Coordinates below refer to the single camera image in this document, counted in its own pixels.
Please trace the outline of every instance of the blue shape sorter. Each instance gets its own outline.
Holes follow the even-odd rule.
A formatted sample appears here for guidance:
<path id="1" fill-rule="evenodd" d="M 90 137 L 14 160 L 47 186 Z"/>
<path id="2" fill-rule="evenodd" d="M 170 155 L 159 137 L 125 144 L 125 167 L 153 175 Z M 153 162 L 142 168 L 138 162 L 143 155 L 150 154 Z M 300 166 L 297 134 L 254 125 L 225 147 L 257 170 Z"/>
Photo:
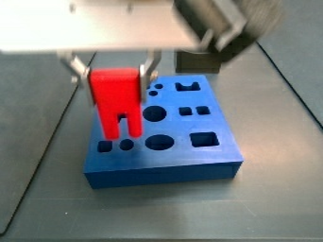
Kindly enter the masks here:
<path id="1" fill-rule="evenodd" d="M 93 188 L 234 178 L 244 163 L 205 76 L 161 77 L 143 104 L 145 134 L 106 141 L 98 112 L 85 164 Z"/>

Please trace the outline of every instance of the small hole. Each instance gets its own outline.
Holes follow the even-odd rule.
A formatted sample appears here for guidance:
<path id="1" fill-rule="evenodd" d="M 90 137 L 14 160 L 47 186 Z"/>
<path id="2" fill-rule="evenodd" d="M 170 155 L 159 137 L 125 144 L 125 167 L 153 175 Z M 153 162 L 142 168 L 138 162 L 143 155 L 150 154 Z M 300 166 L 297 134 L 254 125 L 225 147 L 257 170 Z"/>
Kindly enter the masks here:
<path id="1" fill-rule="evenodd" d="M 215 147 L 219 145 L 219 139 L 214 132 L 191 133 L 191 142 L 194 147 Z"/>
<path id="2" fill-rule="evenodd" d="M 150 91 L 150 95 L 157 96 L 158 92 L 157 91 Z"/>
<path id="3" fill-rule="evenodd" d="M 166 150 L 174 146 L 174 138 L 163 134 L 154 135 L 147 139 L 146 146 L 153 150 Z"/>
<path id="4" fill-rule="evenodd" d="M 167 117 L 167 111 L 161 106 L 150 106 L 143 112 L 145 118 L 151 122 L 159 122 Z"/>
<path id="5" fill-rule="evenodd" d="M 107 153 L 113 150 L 113 141 L 101 141 L 98 144 L 98 151 Z"/>
<path id="6" fill-rule="evenodd" d="M 193 115 L 193 109 L 191 108 L 179 108 L 179 114 L 182 116 Z"/>
<path id="7" fill-rule="evenodd" d="M 210 109 L 207 106 L 201 106 L 201 107 L 197 107 L 197 113 L 199 115 L 207 115 L 210 114 Z"/>
<path id="8" fill-rule="evenodd" d="M 125 151 L 131 150 L 134 148 L 134 141 L 129 139 L 123 140 L 119 147 Z"/>
<path id="9" fill-rule="evenodd" d="M 162 89 L 165 86 L 162 84 L 155 84 L 155 89 Z"/>
<path id="10" fill-rule="evenodd" d="M 198 82 L 195 81 L 193 85 L 190 86 L 185 86 L 182 85 L 181 83 L 177 83 L 175 84 L 175 88 L 179 92 L 189 92 L 189 91 L 199 91 L 201 90 L 201 87 L 199 87 L 199 84 Z"/>

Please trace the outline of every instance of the red peg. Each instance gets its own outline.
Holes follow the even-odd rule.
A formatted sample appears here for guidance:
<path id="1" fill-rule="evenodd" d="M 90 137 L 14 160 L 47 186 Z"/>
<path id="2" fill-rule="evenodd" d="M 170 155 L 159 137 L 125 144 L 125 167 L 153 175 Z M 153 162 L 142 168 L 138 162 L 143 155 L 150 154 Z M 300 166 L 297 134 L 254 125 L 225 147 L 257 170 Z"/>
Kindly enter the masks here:
<path id="1" fill-rule="evenodd" d="M 135 68 L 98 69 L 90 74 L 90 85 L 102 119 L 105 138 L 121 136 L 119 117 L 127 117 L 131 137 L 143 134 L 141 105 L 141 75 Z"/>

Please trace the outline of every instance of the dark gray surface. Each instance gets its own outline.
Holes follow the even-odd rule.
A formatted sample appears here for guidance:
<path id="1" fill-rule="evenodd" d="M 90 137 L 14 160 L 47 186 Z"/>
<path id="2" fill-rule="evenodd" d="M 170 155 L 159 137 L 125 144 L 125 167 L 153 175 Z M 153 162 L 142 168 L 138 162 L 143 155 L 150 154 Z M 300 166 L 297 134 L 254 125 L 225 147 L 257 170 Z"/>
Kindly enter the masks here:
<path id="1" fill-rule="evenodd" d="M 0 233 L 75 92 L 70 79 L 55 55 L 0 55 Z"/>
<path id="2" fill-rule="evenodd" d="M 323 1 L 284 3 L 286 21 L 261 45 L 323 126 Z"/>
<path id="3" fill-rule="evenodd" d="M 142 56 L 101 54 L 94 67 Z M 173 54 L 159 69 L 173 73 Z M 245 156 L 238 177 L 93 190 L 82 174 L 93 118 L 78 92 L 6 241 L 323 238 L 323 135 L 308 109 L 257 47 L 210 79 Z"/>

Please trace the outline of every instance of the square hole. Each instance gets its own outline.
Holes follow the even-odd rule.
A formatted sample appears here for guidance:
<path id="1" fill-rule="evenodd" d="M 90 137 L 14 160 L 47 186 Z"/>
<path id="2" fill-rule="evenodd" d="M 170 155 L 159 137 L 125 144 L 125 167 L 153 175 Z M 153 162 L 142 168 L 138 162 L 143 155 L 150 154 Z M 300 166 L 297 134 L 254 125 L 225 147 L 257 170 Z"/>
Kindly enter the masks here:
<path id="1" fill-rule="evenodd" d="M 189 107 L 186 107 L 186 108 L 179 108 L 179 114 L 181 114 L 182 116 L 190 116 L 190 115 L 194 114 L 194 113 L 193 113 L 193 109 L 189 108 Z"/>
<path id="2" fill-rule="evenodd" d="M 201 107 L 197 107 L 197 113 L 199 115 L 207 115 L 210 114 L 210 109 L 207 106 L 201 106 Z"/>
<path id="3" fill-rule="evenodd" d="M 219 139 L 214 132 L 191 133 L 191 142 L 194 147 L 215 147 L 219 145 Z"/>
<path id="4" fill-rule="evenodd" d="M 101 141 L 98 144 L 98 151 L 107 153 L 113 150 L 113 141 Z"/>

